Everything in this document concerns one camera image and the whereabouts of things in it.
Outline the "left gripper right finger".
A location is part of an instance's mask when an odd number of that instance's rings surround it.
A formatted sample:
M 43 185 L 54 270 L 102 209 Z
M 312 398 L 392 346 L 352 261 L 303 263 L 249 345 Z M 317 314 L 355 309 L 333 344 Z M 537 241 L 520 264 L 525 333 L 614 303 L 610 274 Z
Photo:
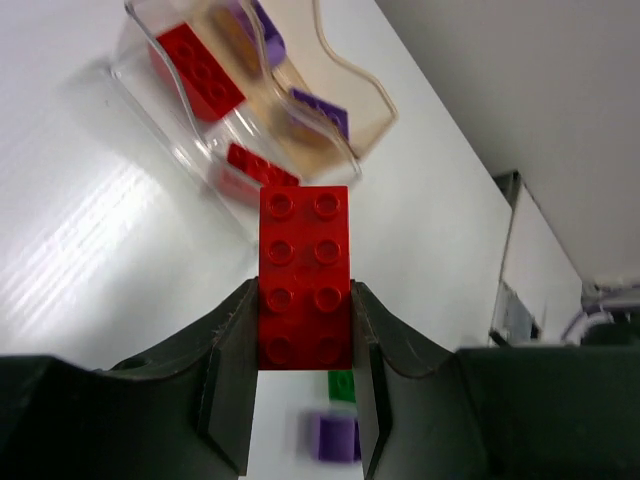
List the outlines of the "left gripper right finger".
M 639 324 L 577 346 L 448 351 L 352 286 L 356 406 L 368 479 L 635 479 Z

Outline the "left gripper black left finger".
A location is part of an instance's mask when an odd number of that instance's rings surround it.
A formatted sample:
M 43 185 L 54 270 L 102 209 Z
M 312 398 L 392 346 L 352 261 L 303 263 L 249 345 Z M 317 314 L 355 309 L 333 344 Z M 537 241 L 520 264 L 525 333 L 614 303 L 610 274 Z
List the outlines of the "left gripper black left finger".
M 5 479 L 237 479 L 257 389 L 258 283 L 114 367 L 1 360 Z

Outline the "purple lego brick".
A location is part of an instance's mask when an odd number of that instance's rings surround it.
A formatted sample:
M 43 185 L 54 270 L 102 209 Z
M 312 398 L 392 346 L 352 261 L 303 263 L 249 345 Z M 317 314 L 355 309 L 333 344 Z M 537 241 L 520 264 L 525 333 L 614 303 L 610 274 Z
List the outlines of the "purple lego brick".
M 359 422 L 354 411 L 306 411 L 299 417 L 298 450 L 327 464 L 361 461 Z

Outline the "green lego brick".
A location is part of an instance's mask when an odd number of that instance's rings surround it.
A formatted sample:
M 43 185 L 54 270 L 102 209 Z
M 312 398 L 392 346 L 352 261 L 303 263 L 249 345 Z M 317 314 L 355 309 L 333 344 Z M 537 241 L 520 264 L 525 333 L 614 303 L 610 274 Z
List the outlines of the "green lego brick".
M 351 370 L 327 372 L 328 396 L 331 401 L 356 403 L 354 377 Z

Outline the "red lego brick stack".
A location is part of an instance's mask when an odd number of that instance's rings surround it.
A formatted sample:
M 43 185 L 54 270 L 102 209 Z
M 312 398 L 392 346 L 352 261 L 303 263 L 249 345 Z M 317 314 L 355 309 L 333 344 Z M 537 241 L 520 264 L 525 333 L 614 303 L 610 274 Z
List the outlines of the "red lego brick stack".
M 347 187 L 264 187 L 259 214 L 260 368 L 350 369 Z

